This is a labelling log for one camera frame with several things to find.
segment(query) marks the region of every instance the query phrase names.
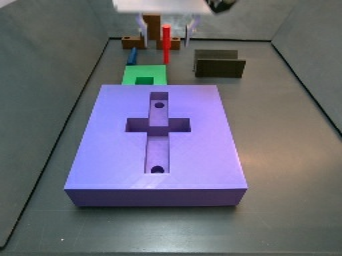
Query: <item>gray table surface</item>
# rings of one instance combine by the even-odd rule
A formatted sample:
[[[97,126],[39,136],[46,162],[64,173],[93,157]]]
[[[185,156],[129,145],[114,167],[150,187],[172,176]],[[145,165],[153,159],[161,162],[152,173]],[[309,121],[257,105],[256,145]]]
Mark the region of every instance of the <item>gray table surface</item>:
[[[241,79],[194,78],[193,49],[237,49]],[[172,51],[168,84],[216,84],[248,191],[237,207],[76,208],[62,186],[101,84],[129,51],[110,41],[3,254],[342,253],[340,137],[269,43],[192,41]],[[161,64],[161,51],[138,51]]]

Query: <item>toy block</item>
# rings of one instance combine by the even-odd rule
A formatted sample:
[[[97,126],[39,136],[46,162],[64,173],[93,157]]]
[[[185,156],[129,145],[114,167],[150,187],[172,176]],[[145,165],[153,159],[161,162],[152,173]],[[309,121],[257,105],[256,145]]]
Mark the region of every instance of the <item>toy block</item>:
[[[239,204],[247,183],[216,86],[102,85],[64,190],[80,207]]]
[[[144,22],[146,23],[148,40],[158,40],[160,38],[160,15],[142,14]]]
[[[236,50],[194,50],[193,71],[196,77],[240,78],[245,60],[237,59]]]
[[[122,49],[145,49],[144,37],[141,36],[124,36],[121,38]]]
[[[136,51],[136,47],[133,47],[129,52],[125,65],[128,66],[136,65],[136,55],[137,55],[137,51]]]
[[[169,42],[170,42],[169,50],[180,50],[180,37],[170,37]],[[156,41],[156,49],[162,50],[162,39],[161,38]]]
[[[122,85],[166,85],[165,65],[125,66]]]
[[[241,78],[245,60],[197,59],[196,77]]]
[[[168,24],[164,24],[162,25],[162,62],[164,64],[169,62],[169,48],[170,48],[169,34],[170,34],[170,26]]]

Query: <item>gray wall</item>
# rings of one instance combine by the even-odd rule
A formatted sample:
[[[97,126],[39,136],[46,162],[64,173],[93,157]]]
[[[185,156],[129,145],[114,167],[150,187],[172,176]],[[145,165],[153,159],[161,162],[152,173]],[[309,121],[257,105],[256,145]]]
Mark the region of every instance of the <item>gray wall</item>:
[[[272,40],[275,48],[339,132],[342,131],[340,14],[340,0],[301,0]]]
[[[106,40],[84,0],[0,9],[0,247]]]
[[[268,40],[299,0],[239,0],[229,12],[202,16],[193,38]],[[88,0],[106,29],[108,36],[137,34],[133,14],[116,13],[112,0]],[[172,35],[184,37],[190,15],[162,15],[172,25]]]

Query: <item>purple base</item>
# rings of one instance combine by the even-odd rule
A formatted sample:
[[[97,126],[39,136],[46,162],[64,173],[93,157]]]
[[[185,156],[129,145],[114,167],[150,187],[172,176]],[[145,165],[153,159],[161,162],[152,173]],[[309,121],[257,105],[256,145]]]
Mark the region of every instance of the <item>purple base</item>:
[[[150,92],[168,93],[162,124],[150,121]],[[190,131],[174,121],[188,118]],[[104,85],[64,190],[77,206],[236,205],[247,183],[216,86]]]

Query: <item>wooden block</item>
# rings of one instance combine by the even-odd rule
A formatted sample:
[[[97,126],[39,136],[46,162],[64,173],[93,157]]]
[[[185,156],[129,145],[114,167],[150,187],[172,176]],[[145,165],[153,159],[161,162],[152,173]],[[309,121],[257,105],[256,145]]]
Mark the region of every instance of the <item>wooden block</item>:
[[[121,38],[122,49],[145,49],[142,36],[124,36]]]
[[[194,50],[193,70],[197,59],[237,59],[237,50]]]
[[[180,37],[170,37],[170,48],[169,50],[180,50]],[[156,41],[156,49],[162,50],[162,39]]]
[[[148,40],[158,40],[160,38],[160,15],[142,14],[144,22],[146,23]]]
[[[245,60],[197,59],[196,77],[229,77],[241,78]]]

